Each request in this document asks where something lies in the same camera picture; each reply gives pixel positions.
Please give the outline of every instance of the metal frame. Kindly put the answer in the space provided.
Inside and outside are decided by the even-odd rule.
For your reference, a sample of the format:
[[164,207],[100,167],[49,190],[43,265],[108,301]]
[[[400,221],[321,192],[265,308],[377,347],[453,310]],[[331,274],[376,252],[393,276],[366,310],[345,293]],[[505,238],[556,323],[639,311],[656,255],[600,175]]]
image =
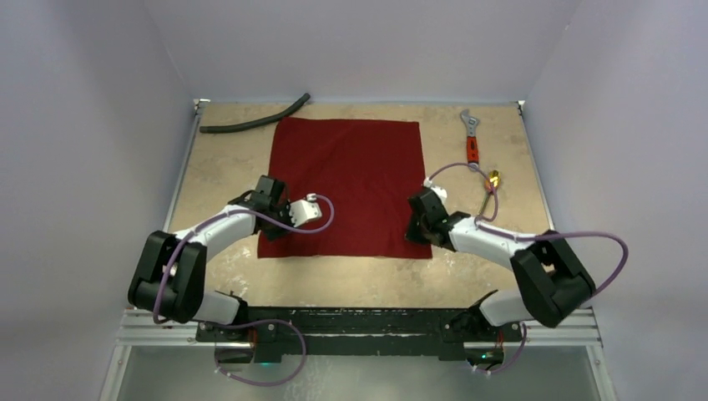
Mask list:
[[[177,185],[174,189],[172,200],[163,224],[163,230],[168,231],[172,221],[174,208],[180,196],[182,181],[189,163],[195,137],[198,133],[201,115],[204,107],[209,103],[208,99],[195,99],[195,120],[192,124],[190,138],[188,140],[185,156],[182,160],[180,174],[177,178]],[[523,123],[521,105],[518,117],[526,135],[528,152],[534,163],[534,174],[539,184],[541,199],[549,222],[549,228],[554,229],[553,218],[550,214],[548,202],[541,183],[539,172],[536,169],[531,144],[528,142],[528,133]],[[532,321],[526,322],[528,328],[527,347],[585,347],[588,354],[589,364],[593,378],[598,389],[599,398],[602,401],[615,401],[616,395],[614,387],[609,378],[602,342],[597,327],[597,321],[592,309],[582,309],[573,312],[557,328],[547,328],[540,323]],[[109,370],[101,391],[101,401],[113,401],[118,399],[120,387],[128,365],[130,353],[133,347],[214,347],[214,343],[198,343],[195,341],[198,325],[196,322],[186,324],[172,324],[166,326],[156,326],[152,321],[152,314],[147,311],[137,309],[127,309],[124,311],[120,328],[115,339],[115,349],[110,361]],[[493,343],[464,343],[465,348],[488,348]],[[220,348],[249,348],[249,343],[219,343]]]

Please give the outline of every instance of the table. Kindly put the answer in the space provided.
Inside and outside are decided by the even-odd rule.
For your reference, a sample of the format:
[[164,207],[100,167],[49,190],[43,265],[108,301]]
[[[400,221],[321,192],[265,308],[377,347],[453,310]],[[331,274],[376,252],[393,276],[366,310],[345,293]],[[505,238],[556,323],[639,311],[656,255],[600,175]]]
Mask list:
[[[282,104],[210,104],[202,125],[235,124],[278,112]],[[426,172],[465,160],[460,111],[480,120],[481,167],[499,170],[502,185],[495,224],[515,231],[549,228],[544,198],[516,104],[501,106],[308,104],[306,119],[418,121]],[[192,226],[255,187],[268,173],[275,125],[246,132],[197,134],[170,230]],[[448,211],[476,213],[483,179],[458,167],[436,184],[448,190]],[[206,286],[233,291],[251,305],[318,307],[468,307],[487,292],[513,288],[513,274],[484,259],[433,248],[431,260],[316,256],[258,259],[256,236],[236,242],[207,266]]]

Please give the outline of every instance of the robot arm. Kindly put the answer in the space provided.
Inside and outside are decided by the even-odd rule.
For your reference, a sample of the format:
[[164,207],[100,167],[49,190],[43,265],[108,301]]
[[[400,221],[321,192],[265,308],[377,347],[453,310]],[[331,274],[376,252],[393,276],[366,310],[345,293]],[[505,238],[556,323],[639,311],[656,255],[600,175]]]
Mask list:
[[[518,283],[518,289],[491,292],[473,305],[466,317],[472,324],[498,327],[535,319],[557,327],[593,295],[595,284],[566,240],[529,242],[495,235],[490,231],[515,239],[533,237],[460,211],[449,215],[446,197],[439,187],[424,187],[408,199],[412,217],[406,238],[481,256],[511,270]],[[547,272],[545,266],[553,269]]]
[[321,218],[314,195],[292,203],[287,199],[280,201],[285,189],[284,182],[263,175],[254,190],[231,200],[205,222],[174,234],[163,231],[150,234],[130,284],[129,302],[141,309],[154,309],[163,270],[178,244],[186,238],[168,272],[159,314],[181,323],[196,320],[231,324],[247,303],[232,294],[205,292],[206,263],[234,242],[259,231],[270,241],[287,234],[283,226],[296,231],[295,227]]

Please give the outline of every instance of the dark red fabric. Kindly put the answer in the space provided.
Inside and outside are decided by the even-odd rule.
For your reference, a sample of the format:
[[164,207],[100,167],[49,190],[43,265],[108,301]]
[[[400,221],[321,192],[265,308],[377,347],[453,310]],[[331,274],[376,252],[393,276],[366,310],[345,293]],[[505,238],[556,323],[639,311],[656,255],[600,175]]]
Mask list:
[[[283,180],[291,200],[329,196],[335,219],[317,234],[258,240],[258,257],[432,257],[430,246],[406,241],[407,198],[425,178],[418,123],[359,119],[283,119],[276,128],[269,175]],[[318,227],[324,216],[302,228]]]

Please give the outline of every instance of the screwdriver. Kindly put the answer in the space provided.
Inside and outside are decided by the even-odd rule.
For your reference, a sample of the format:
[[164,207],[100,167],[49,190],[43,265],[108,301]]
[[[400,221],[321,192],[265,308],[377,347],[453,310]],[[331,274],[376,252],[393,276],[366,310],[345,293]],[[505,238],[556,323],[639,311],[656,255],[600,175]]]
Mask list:
[[484,195],[482,207],[479,208],[478,214],[480,216],[484,214],[484,210],[487,209],[487,204],[489,203],[489,198],[492,196],[492,188],[489,186],[490,182],[492,183],[492,185],[494,185],[495,190],[499,188],[499,184],[502,183],[502,176],[499,174],[498,171],[489,171],[489,181],[484,180],[484,189],[487,191],[487,193]]

